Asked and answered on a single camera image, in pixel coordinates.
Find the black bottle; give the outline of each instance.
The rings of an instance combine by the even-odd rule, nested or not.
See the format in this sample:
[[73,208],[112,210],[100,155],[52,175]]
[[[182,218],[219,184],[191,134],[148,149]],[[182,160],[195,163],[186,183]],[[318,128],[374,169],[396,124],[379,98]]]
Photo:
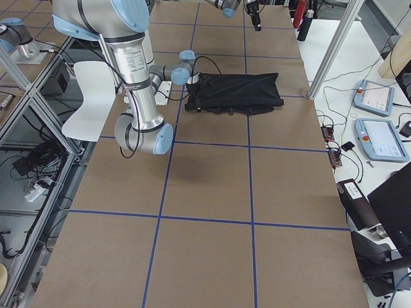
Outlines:
[[302,19],[302,23],[299,28],[297,40],[300,40],[300,41],[306,40],[308,30],[310,29],[311,22],[313,21],[313,15],[314,15],[313,10],[307,11],[307,14]]

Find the blue tape line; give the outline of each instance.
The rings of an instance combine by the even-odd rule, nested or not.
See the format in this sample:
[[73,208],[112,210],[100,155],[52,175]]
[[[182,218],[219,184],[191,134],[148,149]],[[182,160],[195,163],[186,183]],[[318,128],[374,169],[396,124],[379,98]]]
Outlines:
[[107,212],[107,211],[100,211],[100,210],[77,210],[77,209],[69,209],[68,211],[70,213],[82,213],[82,214],[99,214],[99,215],[113,215],[113,216],[132,216],[132,217],[141,217],[141,218],[158,218],[158,215],[127,213],[127,212]]
[[348,228],[340,227],[320,227],[320,226],[306,226],[306,225],[289,225],[286,223],[254,223],[256,226],[266,227],[281,227],[281,228],[298,228],[298,229],[313,229],[313,230],[333,230],[333,231],[350,231]]
[[302,152],[327,153],[326,150],[278,148],[278,147],[275,147],[275,146],[251,146],[251,148],[253,148],[253,149],[268,149],[268,150],[283,150],[283,151],[302,151]]
[[252,242],[252,273],[254,277],[254,308],[258,308],[257,266],[256,266],[256,231],[254,228],[254,190],[252,187],[252,159],[250,116],[247,116],[247,135],[249,148],[249,179],[250,179],[250,213],[251,213],[251,242]]
[[[176,51],[153,51],[153,53],[171,53],[173,55],[178,55]],[[196,53],[199,56],[236,56],[243,58],[244,55],[225,55],[220,53]],[[284,60],[302,60],[302,58],[290,57],[290,56],[250,56],[247,55],[247,58],[264,58],[264,59],[284,59]]]
[[[180,118],[180,112],[177,115],[177,120]],[[115,139],[113,136],[100,136],[102,139]],[[206,143],[206,142],[192,142],[192,141],[177,141],[174,140],[173,143],[179,144],[195,144],[199,146],[226,146],[232,148],[248,148],[251,149],[266,149],[266,150],[280,150],[280,151],[301,151],[301,152],[315,152],[315,153],[327,153],[326,150],[312,150],[312,149],[295,149],[295,148],[280,148],[276,146],[246,146],[241,144],[224,144],[224,143]]]
[[195,20],[194,20],[194,28],[193,28],[193,35],[191,36],[191,43],[190,43],[190,49],[193,49],[193,42],[194,42],[194,34],[195,34],[195,28],[197,26],[197,19],[198,19],[198,12],[200,11],[200,3],[197,6],[197,12],[195,14]]
[[247,74],[247,41],[245,40],[245,14],[243,13],[243,39],[244,39],[244,68]]
[[0,15],[7,12],[9,8],[11,8],[18,0],[15,0],[11,5],[7,6],[3,11],[0,12]]
[[169,219],[169,220],[183,220],[183,221],[203,221],[206,223],[227,223],[235,225],[255,225],[263,227],[278,227],[278,228],[298,228],[298,229],[312,229],[312,230],[331,230],[331,231],[350,231],[348,228],[341,227],[322,227],[322,226],[309,226],[309,225],[291,225],[286,223],[261,223],[251,221],[240,220],[226,220],[226,219],[213,219],[213,218],[194,218],[194,217],[182,217],[182,216],[158,216],[153,214],[139,214],[129,212],[108,212],[103,210],[81,210],[81,209],[69,209],[68,212],[79,214],[96,214],[96,215],[111,215],[111,216],[129,216],[139,218],[154,218],[154,219]]
[[156,246],[157,246],[157,238],[158,238],[158,235],[159,235],[160,222],[161,222],[161,218],[162,218],[161,217],[162,216],[162,208],[164,206],[164,200],[165,200],[165,197],[166,197],[166,191],[167,191],[167,185],[168,185],[168,178],[170,176],[171,162],[172,162],[172,159],[173,159],[175,136],[177,135],[177,127],[178,127],[178,123],[179,123],[180,110],[181,110],[181,101],[180,101],[180,105],[179,105],[179,111],[177,112],[177,119],[176,119],[176,125],[175,125],[175,128],[174,128],[174,136],[173,136],[173,143],[171,145],[171,150],[170,150],[170,157],[168,159],[166,179],[164,181],[164,189],[162,191],[162,196],[161,196],[161,205],[160,205],[160,210],[159,210],[159,217],[157,219],[157,226],[155,227],[155,235],[154,235],[154,240],[153,240],[152,254],[150,256],[150,263],[148,265],[146,286],[144,288],[143,302],[141,304],[142,308],[146,307],[148,288],[150,286],[150,278],[151,278],[153,262],[154,262],[154,254],[155,254],[155,249],[156,249]]
[[242,146],[240,144],[220,144],[220,143],[191,142],[191,141],[175,141],[175,143],[197,144],[197,145],[201,145],[201,146],[230,146],[230,147],[234,147],[234,148],[248,148],[248,146]]
[[[177,26],[194,26],[194,24],[190,23],[185,23],[185,22],[161,22],[161,21],[152,21],[150,24],[166,24],[166,25],[177,25]],[[244,29],[253,29],[253,26],[236,26],[236,25],[223,25],[223,24],[196,24],[197,26],[201,27],[214,27],[214,28],[244,28]],[[288,30],[288,31],[295,31],[294,28],[280,28],[280,27],[261,27],[261,29],[267,29],[267,30]]]
[[28,15],[25,16],[25,18],[23,18],[22,21],[25,20],[27,17],[29,17],[30,14],[33,13],[34,10],[40,6],[40,4],[41,4],[41,2],[39,2],[30,12],[28,12]]
[[170,219],[170,220],[202,221],[204,223],[230,223],[230,224],[234,224],[234,225],[251,225],[251,222],[249,222],[249,221],[240,221],[240,220],[194,218],[194,217],[181,217],[181,216],[161,216],[161,218]]

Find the black bag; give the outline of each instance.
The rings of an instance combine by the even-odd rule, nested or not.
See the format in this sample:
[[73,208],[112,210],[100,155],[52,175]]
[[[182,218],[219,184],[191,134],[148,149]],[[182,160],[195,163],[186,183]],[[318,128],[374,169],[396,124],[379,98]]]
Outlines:
[[278,73],[249,74],[203,74],[199,82],[188,86],[191,94],[185,104],[186,111],[206,110],[221,114],[240,112],[253,115],[283,106],[284,101],[275,86]]

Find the white table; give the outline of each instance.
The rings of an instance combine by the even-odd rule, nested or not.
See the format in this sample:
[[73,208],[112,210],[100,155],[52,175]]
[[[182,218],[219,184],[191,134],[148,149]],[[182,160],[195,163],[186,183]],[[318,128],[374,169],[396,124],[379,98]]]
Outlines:
[[[309,81],[312,81],[315,77],[317,69],[326,53],[329,43],[333,38],[334,32],[337,29],[339,21],[330,21],[330,20],[314,20],[312,22],[310,31],[308,33],[307,39],[304,42],[299,42],[300,52],[302,59],[304,61],[304,67],[306,70],[307,78]],[[347,37],[345,38],[344,43],[340,51],[331,66],[331,69],[328,72],[326,80],[337,77],[340,74],[361,71],[368,67],[369,65],[374,64],[378,59],[380,59],[376,65],[372,68],[368,68],[361,73],[348,74],[346,76],[341,76],[335,80],[326,81],[323,83],[320,92],[315,98],[315,106],[317,110],[323,111],[327,116],[330,116],[334,122],[343,123],[345,120],[343,117],[333,113],[327,107],[326,100],[324,98],[323,89],[324,87],[334,87],[337,89],[356,89],[359,83],[367,76],[368,80],[372,80],[378,83],[385,85],[390,85],[395,82],[393,79],[384,79],[381,78],[378,74],[378,68],[382,64],[383,60],[380,58],[380,54],[376,49],[375,45],[372,43],[372,40],[368,36],[361,22],[356,21],[352,25]],[[408,105],[409,102],[403,92],[401,91],[399,85],[395,83],[393,85],[395,88],[394,102],[402,105]],[[344,144],[347,141],[351,141],[355,144],[355,152],[361,158],[363,162],[364,174],[363,180],[359,183],[360,189],[365,195],[368,195],[373,191],[377,186],[383,183],[391,174],[391,172],[401,169],[405,166],[406,163],[394,163],[394,162],[376,162],[372,161],[371,167],[367,163],[369,159],[364,155],[360,143],[356,137],[354,131],[354,121],[357,117],[365,117],[371,119],[381,119],[382,117],[374,115],[370,112],[357,109],[351,106],[351,101],[353,98],[354,91],[341,92],[333,89],[326,89],[326,96],[329,102],[330,107],[341,114],[348,115],[347,126],[344,131],[344,126],[338,125],[335,127],[335,138],[338,143]],[[409,108],[402,107],[393,107],[392,113],[388,117],[394,125],[398,124],[398,116],[403,112],[411,112]],[[411,116],[404,115],[401,117],[401,125],[405,121],[411,119]],[[324,119],[325,124],[330,124],[331,121]],[[411,153],[411,144],[405,143],[405,148],[408,153]],[[344,153],[348,157],[351,157],[354,161],[359,163],[357,157],[351,151]],[[335,181],[339,182],[347,178],[354,178],[356,176],[356,167],[350,162],[347,158],[342,158],[343,166],[337,168],[335,172]],[[369,306],[374,308],[380,302],[387,302],[386,307],[388,307],[388,300],[384,300],[383,297],[376,298],[370,292],[368,286],[365,285],[365,290],[367,293]],[[396,294],[392,308],[408,308],[411,303],[411,291],[398,292]]]

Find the red bottle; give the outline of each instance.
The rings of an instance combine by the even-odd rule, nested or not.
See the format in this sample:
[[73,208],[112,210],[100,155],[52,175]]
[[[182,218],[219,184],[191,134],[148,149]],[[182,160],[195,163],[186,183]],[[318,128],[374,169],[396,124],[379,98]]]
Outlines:
[[294,14],[293,27],[297,29],[300,26],[302,16],[306,10],[308,0],[300,0],[297,5],[297,11]]

